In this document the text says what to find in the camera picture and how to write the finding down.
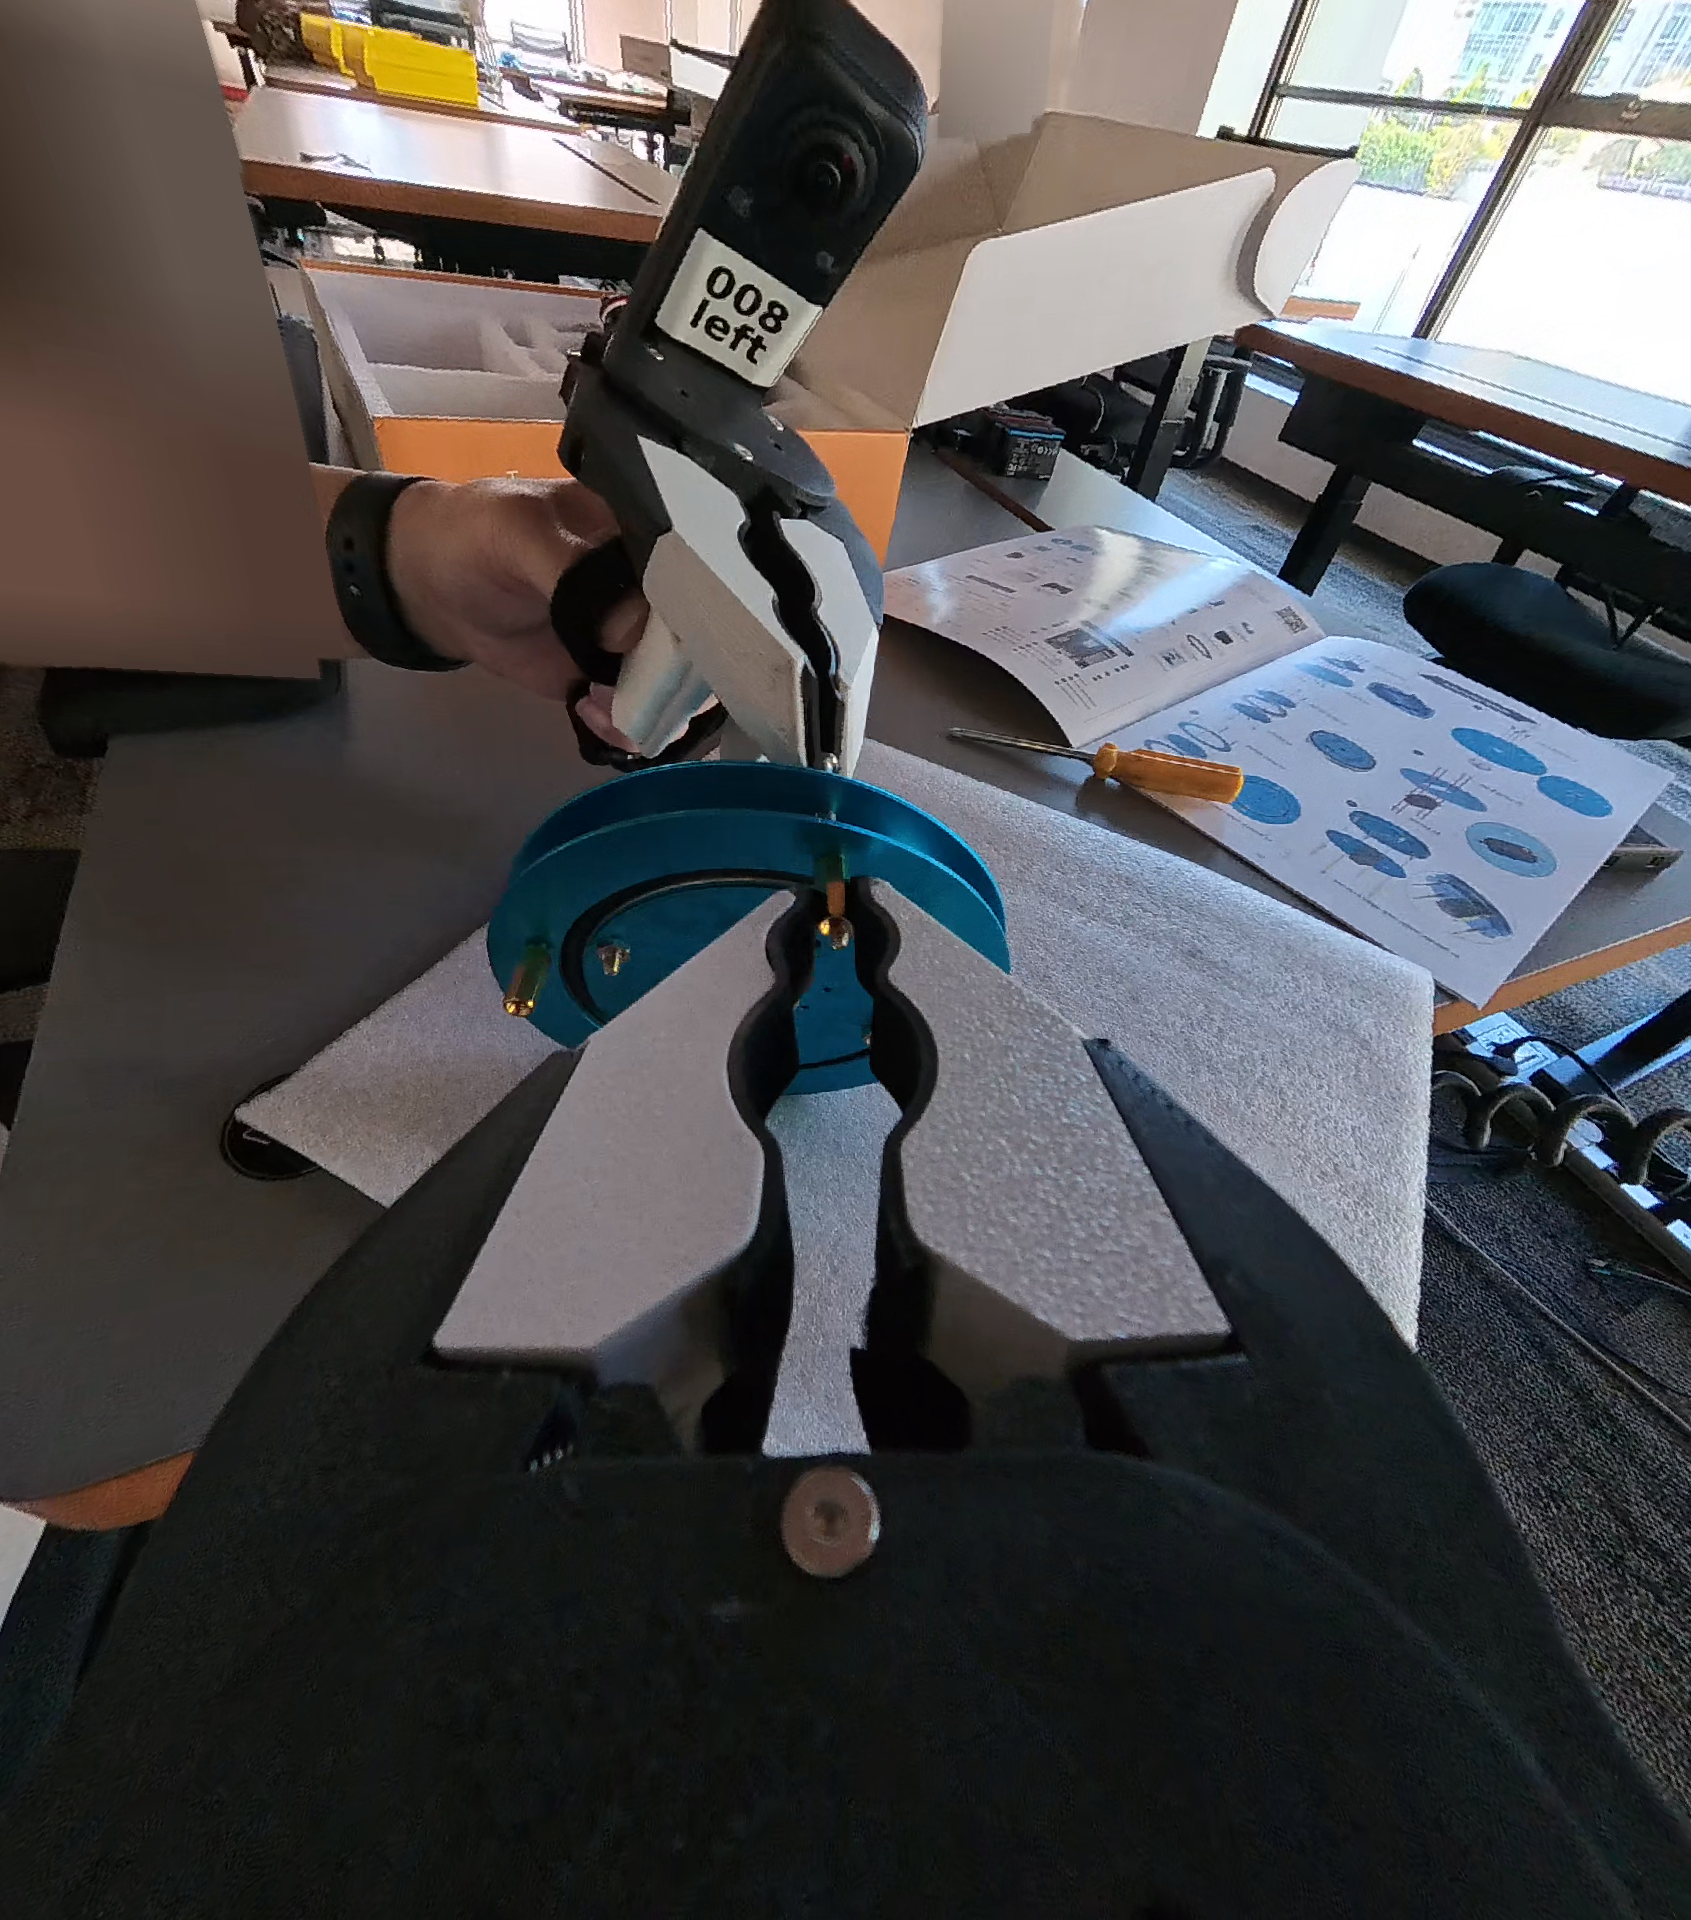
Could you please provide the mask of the black round desk badge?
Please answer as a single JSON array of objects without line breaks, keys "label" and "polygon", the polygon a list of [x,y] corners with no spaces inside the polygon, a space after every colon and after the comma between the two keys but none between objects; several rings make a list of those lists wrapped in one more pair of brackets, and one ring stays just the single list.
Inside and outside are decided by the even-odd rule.
[{"label": "black round desk badge", "polygon": [[225,1160],[240,1182],[271,1182],[271,1190],[313,1172],[305,1149],[294,1149],[283,1141],[257,1130],[249,1113],[225,1113],[225,1122],[218,1122],[218,1160]]}]

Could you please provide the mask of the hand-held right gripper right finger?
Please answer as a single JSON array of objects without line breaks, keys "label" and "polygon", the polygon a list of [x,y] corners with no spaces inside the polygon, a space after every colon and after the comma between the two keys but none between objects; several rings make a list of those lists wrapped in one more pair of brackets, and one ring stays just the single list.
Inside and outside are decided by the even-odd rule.
[{"label": "hand-held right gripper right finger", "polygon": [[1023,1380],[1224,1359],[1229,1313],[1090,1033],[888,885],[856,885],[856,986],[895,1104],[856,1323],[866,1447],[965,1453]]}]

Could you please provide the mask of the black electronics box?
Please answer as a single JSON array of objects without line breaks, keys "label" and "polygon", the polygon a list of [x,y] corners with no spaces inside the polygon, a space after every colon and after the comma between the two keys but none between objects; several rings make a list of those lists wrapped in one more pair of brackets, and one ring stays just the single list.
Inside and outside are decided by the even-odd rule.
[{"label": "black electronics box", "polygon": [[985,408],[979,411],[979,466],[1054,485],[1063,454],[1063,429],[1023,408]]}]

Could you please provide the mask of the dark blue stool chair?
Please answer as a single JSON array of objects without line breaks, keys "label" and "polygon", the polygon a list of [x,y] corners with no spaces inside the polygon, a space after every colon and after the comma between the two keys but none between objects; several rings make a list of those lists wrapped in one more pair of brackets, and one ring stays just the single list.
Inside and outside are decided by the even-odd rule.
[{"label": "dark blue stool chair", "polygon": [[1691,663],[1635,645],[1554,578],[1516,559],[1450,559],[1398,596],[1407,627],[1457,677],[1601,740],[1691,747]]}]

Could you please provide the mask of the yellow handled screwdriver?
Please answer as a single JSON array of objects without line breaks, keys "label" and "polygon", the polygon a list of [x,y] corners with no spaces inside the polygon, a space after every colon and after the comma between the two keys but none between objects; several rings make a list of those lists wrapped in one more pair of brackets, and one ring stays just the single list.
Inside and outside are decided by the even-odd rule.
[{"label": "yellow handled screwdriver", "polygon": [[1243,794],[1233,762],[1189,762],[1189,754],[1152,754],[1152,747],[1063,747],[1063,740],[1018,740],[1018,733],[973,733],[973,726],[949,726],[948,740],[1080,762],[1097,785],[1120,785],[1120,787],[1145,787],[1145,794],[1194,794],[1194,800],[1233,800]]}]

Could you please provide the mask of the blue round metal turntable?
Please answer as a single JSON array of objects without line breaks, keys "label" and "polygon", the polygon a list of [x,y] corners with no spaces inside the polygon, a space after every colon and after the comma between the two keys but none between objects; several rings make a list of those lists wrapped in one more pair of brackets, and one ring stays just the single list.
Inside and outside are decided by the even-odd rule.
[{"label": "blue round metal turntable", "polygon": [[531,1033],[582,1046],[766,895],[814,890],[814,850],[1010,964],[985,863],[906,794],[778,762],[672,762],[537,820],[490,907],[490,973],[506,986],[537,942],[554,973]]}]

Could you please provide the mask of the dark grey desk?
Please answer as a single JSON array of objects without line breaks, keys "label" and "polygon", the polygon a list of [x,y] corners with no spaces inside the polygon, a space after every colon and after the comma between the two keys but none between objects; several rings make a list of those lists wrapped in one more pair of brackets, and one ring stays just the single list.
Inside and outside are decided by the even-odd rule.
[{"label": "dark grey desk", "polygon": [[[949,726],[1028,733],[965,645],[888,627],[873,740],[1285,902],[1145,794],[1080,794]],[[280,726],[119,740],[102,768],[0,1160],[0,1497],[154,1521],[299,1294],[364,1237],[325,1172],[240,1182],[218,1122],[470,942],[520,841],[588,787],[560,704],[480,670],[346,670]]]}]

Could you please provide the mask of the orange cardboard box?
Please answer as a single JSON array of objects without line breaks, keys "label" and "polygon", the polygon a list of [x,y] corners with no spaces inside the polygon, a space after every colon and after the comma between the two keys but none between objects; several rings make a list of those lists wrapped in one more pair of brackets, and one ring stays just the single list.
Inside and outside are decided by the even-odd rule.
[{"label": "orange cardboard box", "polygon": [[[1277,320],[1352,183],[1352,159],[1103,112],[949,134],[766,408],[888,557],[906,429]],[[332,421],[355,466],[560,473],[560,421]]]}]

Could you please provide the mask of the person's left hand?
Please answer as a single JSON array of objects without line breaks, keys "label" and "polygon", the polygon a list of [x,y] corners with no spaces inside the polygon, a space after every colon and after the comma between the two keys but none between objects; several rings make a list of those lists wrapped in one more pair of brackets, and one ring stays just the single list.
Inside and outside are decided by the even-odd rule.
[{"label": "person's left hand", "polygon": [[560,578],[610,549],[616,521],[582,485],[433,485],[388,512],[388,587],[428,645],[565,704],[572,663],[554,631]]}]

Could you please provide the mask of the printed instruction manual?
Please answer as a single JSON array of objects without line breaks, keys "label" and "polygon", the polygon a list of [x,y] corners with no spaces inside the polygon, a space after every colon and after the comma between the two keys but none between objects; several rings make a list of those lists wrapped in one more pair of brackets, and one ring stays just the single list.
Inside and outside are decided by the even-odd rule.
[{"label": "printed instruction manual", "polygon": [[906,559],[888,567],[888,617],[1010,670],[1063,747],[1243,768],[1229,800],[1166,809],[1457,1000],[1491,1000],[1666,787],[1666,768],[1443,663],[1328,643],[1253,559],[1145,531]]}]

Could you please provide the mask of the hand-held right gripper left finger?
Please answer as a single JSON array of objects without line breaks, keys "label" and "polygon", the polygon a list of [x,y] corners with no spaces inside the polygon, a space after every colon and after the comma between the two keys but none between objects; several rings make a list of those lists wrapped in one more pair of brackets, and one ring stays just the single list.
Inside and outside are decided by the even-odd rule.
[{"label": "hand-held right gripper left finger", "polygon": [[806,895],[778,890],[644,986],[548,1107],[439,1359],[651,1386],[687,1453],[762,1453],[791,1335]]}]

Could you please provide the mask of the white power strip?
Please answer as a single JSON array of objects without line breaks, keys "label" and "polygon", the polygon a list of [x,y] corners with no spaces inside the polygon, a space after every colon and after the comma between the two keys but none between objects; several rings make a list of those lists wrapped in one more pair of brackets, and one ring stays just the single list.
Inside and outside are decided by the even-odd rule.
[{"label": "white power strip", "polygon": [[[1533,1039],[1526,1022],[1516,1015],[1482,1015],[1482,1022],[1464,1022],[1464,1033],[1443,1033],[1434,1039],[1434,1070],[1457,1062],[1457,1070],[1491,1070],[1491,1072],[1516,1072],[1516,1080],[1533,1080],[1552,1094],[1618,1094],[1581,1050],[1554,1046],[1554,1039]],[[1654,1199],[1651,1190],[1618,1190],[1615,1172],[1572,1160],[1563,1163],[1601,1208],[1615,1208],[1626,1224],[1626,1237],[1677,1280],[1691,1290],[1691,1208],[1666,1208]]]}]

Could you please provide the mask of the wooden office table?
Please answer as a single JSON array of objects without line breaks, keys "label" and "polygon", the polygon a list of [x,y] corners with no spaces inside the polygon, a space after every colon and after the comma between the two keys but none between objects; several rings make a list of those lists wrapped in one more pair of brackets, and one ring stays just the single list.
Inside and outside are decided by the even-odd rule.
[{"label": "wooden office table", "polygon": [[1328,578],[1367,493],[1398,493],[1426,512],[1482,529],[1480,473],[1464,473],[1464,505],[1450,505],[1450,485],[1426,466],[1426,429],[1482,431],[1691,512],[1691,408],[1677,396],[1508,350],[1398,338],[1319,320],[1259,320],[1233,338],[1299,372],[1277,444],[1328,464],[1328,485],[1277,567],[1293,587]]},{"label": "wooden office table", "polygon": [[637,279],[672,179],[616,142],[341,94],[260,82],[237,105],[249,197],[411,244],[444,279]]}]

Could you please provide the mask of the grey foam box insert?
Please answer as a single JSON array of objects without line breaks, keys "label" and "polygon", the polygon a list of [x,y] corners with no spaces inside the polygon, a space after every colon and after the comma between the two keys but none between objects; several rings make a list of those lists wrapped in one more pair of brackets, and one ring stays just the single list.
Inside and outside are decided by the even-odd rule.
[{"label": "grey foam box insert", "polygon": [[420,271],[305,271],[332,411],[355,421],[560,421],[560,379],[597,290]]}]

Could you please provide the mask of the white foam sheet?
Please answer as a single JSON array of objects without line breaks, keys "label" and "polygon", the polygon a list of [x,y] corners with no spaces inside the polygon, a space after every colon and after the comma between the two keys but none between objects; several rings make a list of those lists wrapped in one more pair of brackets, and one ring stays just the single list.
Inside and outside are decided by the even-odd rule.
[{"label": "white foam sheet", "polygon": [[[856,772],[948,820],[1003,885],[1010,973],[1120,1046],[1277,1190],[1422,1335],[1434,981],[1293,902],[1075,809],[866,747]],[[399,1199],[554,1046],[495,1008],[480,932],[237,1113],[367,1199]],[[791,1094],[792,1313],[766,1458],[856,1453],[842,1354],[873,1290],[883,1091]]]}]

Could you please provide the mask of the yellow storage bins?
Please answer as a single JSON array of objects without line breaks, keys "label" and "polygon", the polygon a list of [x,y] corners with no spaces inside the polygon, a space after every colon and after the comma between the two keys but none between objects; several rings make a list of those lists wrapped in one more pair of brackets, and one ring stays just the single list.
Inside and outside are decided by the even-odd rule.
[{"label": "yellow storage bins", "polygon": [[460,105],[460,112],[480,105],[479,50],[460,50],[460,43],[428,43],[428,34],[367,31],[367,21],[332,21],[332,14],[313,14],[313,4],[299,4],[299,43],[305,43],[305,55],[319,74],[332,74],[332,78],[377,94],[377,97]]}]

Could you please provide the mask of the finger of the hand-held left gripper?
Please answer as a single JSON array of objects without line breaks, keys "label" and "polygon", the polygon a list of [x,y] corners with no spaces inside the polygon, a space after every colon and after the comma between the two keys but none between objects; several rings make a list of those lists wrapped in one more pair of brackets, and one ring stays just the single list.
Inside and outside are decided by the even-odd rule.
[{"label": "finger of the hand-held left gripper", "polygon": [[842,505],[778,521],[771,531],[808,587],[808,610],[791,617],[814,681],[808,768],[851,772],[883,663],[883,557]]},{"label": "finger of the hand-held left gripper", "polygon": [[722,704],[766,762],[823,768],[814,677],[747,557],[737,493],[644,431],[637,464],[671,521],[637,567],[637,754],[672,747],[702,704]]}]

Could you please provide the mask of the large glass window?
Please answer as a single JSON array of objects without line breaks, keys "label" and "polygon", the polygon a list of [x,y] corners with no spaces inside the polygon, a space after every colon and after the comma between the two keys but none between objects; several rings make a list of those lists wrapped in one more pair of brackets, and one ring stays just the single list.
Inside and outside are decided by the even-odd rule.
[{"label": "large glass window", "polygon": [[1285,320],[1691,408],[1691,0],[1305,0],[1253,134],[1358,164]]}]

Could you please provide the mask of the black wristband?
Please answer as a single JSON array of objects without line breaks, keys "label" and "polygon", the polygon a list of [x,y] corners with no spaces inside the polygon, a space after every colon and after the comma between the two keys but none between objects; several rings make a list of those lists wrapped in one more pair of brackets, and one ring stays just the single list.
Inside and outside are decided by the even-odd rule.
[{"label": "black wristband", "polygon": [[444,663],[439,645],[428,645],[388,587],[388,512],[399,500],[420,493],[420,473],[399,466],[355,466],[332,505],[325,505],[325,578],[332,578],[332,605],[346,643],[382,663],[382,670],[411,670],[411,677],[451,677],[460,663]]}]

